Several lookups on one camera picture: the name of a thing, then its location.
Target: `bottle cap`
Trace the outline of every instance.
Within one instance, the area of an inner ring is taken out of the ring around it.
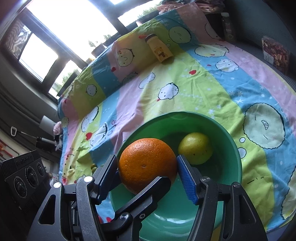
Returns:
[[[145,38],[145,42],[147,42],[150,38],[157,36],[156,34],[150,34]]]
[[[221,15],[222,15],[222,17],[229,17],[229,13],[228,12],[222,12]]]

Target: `plastic bottle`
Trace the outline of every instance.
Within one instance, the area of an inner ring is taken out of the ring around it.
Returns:
[[[168,47],[157,37],[156,34],[148,35],[145,38],[145,42],[150,46],[159,62],[173,56]]]
[[[221,15],[222,15],[222,25],[224,28],[225,40],[228,42],[235,42],[237,38],[235,35],[234,27],[229,17],[229,13],[222,12]]]

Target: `bed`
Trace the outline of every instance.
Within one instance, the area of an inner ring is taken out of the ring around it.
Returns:
[[[157,34],[174,58],[159,63],[144,41]],[[221,40],[196,4],[159,15],[122,36],[59,100],[63,184],[91,175],[146,121],[192,111],[219,122],[242,161],[242,185],[267,232],[296,208],[296,93],[270,66]],[[102,222],[114,210],[97,207]]]

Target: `tree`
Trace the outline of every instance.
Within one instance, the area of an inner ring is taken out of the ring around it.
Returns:
[[[160,2],[159,4],[156,4],[154,7],[150,7],[150,8],[148,8],[148,9],[144,10],[144,11],[142,12],[142,14],[140,14],[140,15],[138,16],[138,18],[144,17],[145,15],[147,15],[147,14],[149,14],[149,13],[151,13],[151,12],[154,12],[155,10],[157,10],[156,7],[158,7],[158,6],[160,6],[160,5],[161,5],[161,2]]]
[[[66,83],[66,81],[69,79],[69,77],[71,76],[71,74],[73,74],[73,72],[75,72],[77,69],[73,70],[72,72],[67,73],[66,75],[63,76],[62,79],[62,84],[59,84],[57,82],[54,82],[54,84],[52,85],[52,88],[58,93],[60,91],[60,89],[64,86],[64,84]]]
[[[92,41],[90,41],[90,40],[89,40],[89,46],[90,47],[96,47],[95,44]]]
[[[112,36],[110,34],[107,34],[107,35],[103,35],[104,36],[104,39],[107,41],[109,38],[111,38]]]
[[[69,72],[68,74],[63,76],[62,79],[62,84],[64,85],[66,83],[66,81],[69,79],[69,77],[71,76],[71,74],[73,74],[77,69],[73,70],[72,72]]]

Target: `lemon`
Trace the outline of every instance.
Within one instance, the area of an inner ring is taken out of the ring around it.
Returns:
[[[179,154],[183,154],[192,165],[205,163],[213,154],[210,139],[203,133],[193,132],[186,135],[178,147]]]

